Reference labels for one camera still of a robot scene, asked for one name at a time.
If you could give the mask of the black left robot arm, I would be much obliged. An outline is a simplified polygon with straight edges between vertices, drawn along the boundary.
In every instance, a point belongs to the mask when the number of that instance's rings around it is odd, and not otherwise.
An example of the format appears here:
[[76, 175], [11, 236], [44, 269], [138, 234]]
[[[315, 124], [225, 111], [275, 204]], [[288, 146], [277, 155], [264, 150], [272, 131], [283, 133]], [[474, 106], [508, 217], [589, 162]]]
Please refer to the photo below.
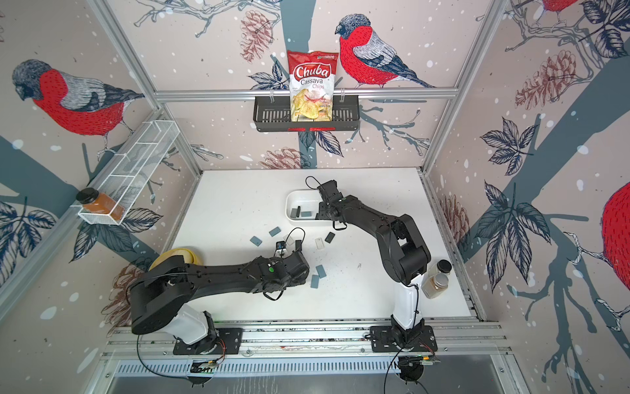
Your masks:
[[212, 315], [195, 310], [189, 302], [239, 292], [269, 297], [305, 284], [308, 275], [309, 266], [301, 251], [221, 266], [187, 264], [182, 255], [173, 255], [131, 285], [131, 331], [137, 336], [157, 332], [174, 336], [173, 353], [177, 356], [223, 351], [236, 354], [243, 330], [216, 329]]

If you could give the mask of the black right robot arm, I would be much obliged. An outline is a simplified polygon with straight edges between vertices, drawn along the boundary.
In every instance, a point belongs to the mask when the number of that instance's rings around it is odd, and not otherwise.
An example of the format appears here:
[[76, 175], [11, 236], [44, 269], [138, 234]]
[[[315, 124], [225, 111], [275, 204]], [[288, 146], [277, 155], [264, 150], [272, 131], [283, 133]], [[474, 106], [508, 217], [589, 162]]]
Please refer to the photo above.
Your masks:
[[434, 354], [430, 328], [420, 310], [420, 289], [417, 280], [427, 272], [431, 253], [411, 216], [382, 213], [365, 205], [353, 195], [342, 195], [337, 182], [331, 180], [317, 186], [322, 199], [317, 220], [342, 223], [365, 231], [377, 241], [379, 254], [388, 276], [401, 285], [396, 292], [390, 327], [374, 326], [367, 338], [374, 352], [427, 351]]

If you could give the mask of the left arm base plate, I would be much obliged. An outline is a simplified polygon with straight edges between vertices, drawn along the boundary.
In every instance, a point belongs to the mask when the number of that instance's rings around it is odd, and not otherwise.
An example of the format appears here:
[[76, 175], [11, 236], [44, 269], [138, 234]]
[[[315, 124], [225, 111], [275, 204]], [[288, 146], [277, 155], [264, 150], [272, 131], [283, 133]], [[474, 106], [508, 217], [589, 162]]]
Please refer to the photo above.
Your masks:
[[191, 345], [177, 338], [173, 354], [175, 356], [237, 355], [242, 336], [242, 328], [213, 328], [206, 338]]

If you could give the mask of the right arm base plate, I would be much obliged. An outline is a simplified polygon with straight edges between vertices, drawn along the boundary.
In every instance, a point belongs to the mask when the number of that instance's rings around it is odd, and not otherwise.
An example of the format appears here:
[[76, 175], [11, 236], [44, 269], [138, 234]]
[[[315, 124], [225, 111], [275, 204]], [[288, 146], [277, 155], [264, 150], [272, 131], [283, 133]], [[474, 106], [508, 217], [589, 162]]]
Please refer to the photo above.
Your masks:
[[433, 327], [428, 325], [419, 324], [409, 330], [399, 327], [372, 326], [365, 338], [370, 341], [374, 353], [402, 350], [403, 352], [433, 354], [438, 350]]

